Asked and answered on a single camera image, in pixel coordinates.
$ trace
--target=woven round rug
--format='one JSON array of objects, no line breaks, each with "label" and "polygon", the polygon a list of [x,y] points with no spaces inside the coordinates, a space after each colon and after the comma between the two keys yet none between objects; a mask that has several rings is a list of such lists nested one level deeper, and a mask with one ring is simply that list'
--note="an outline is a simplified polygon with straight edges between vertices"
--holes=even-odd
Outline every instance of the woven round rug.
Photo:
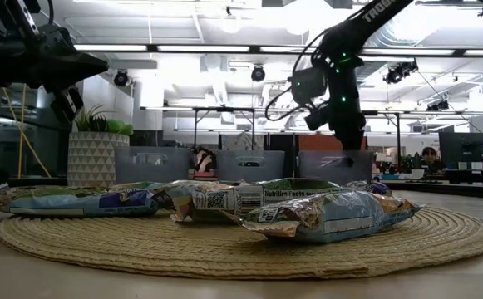
[{"label": "woven round rug", "polygon": [[154,218],[24,218],[0,223],[35,257],[158,276],[209,279],[373,277],[483,253],[483,221],[438,208],[381,233],[330,244],[272,243],[237,226]]}]

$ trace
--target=table surface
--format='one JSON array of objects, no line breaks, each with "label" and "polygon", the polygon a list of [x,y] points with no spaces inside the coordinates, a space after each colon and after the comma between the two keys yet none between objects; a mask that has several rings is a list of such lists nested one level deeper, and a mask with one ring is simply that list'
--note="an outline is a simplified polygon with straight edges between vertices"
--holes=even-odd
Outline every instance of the table surface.
[{"label": "table surface", "polygon": [[[394,191],[416,203],[483,219],[483,199]],[[0,221],[7,217],[0,213]],[[1,298],[479,298],[483,256],[383,277],[334,281],[236,282],[148,277],[49,262],[0,243]]]}]

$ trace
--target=gray storage bin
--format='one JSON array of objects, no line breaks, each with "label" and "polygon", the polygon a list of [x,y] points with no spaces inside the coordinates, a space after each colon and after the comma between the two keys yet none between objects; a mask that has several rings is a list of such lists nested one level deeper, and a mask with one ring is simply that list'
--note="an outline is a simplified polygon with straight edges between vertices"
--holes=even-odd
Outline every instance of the gray storage bin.
[{"label": "gray storage bin", "polygon": [[285,152],[219,150],[217,152],[217,178],[219,180],[259,182],[281,179]]},{"label": "gray storage bin", "polygon": [[188,179],[191,150],[174,147],[116,147],[116,183]]},{"label": "gray storage bin", "polygon": [[[349,157],[350,165],[344,158]],[[298,153],[298,174],[301,178],[324,179],[336,184],[372,180],[373,152],[311,151]]]}]

